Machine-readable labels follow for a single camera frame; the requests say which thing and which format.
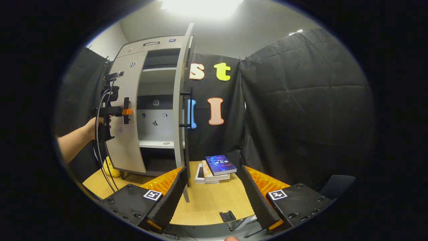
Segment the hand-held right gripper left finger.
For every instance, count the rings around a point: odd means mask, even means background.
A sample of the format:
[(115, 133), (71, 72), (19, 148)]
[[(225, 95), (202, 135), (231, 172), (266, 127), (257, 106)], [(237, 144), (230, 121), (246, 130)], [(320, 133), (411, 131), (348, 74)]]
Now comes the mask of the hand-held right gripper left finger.
[(135, 226), (163, 232), (173, 218), (187, 183), (188, 171), (184, 166), (140, 186), (128, 184), (100, 204)]

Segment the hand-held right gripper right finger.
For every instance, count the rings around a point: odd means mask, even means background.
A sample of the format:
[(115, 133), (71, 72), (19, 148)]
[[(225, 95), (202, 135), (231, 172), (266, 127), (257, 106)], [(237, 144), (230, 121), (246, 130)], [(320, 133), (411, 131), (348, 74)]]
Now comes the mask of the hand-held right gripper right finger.
[(262, 229), (279, 233), (303, 224), (334, 203), (307, 185), (288, 185), (261, 171), (241, 166), (240, 180)]

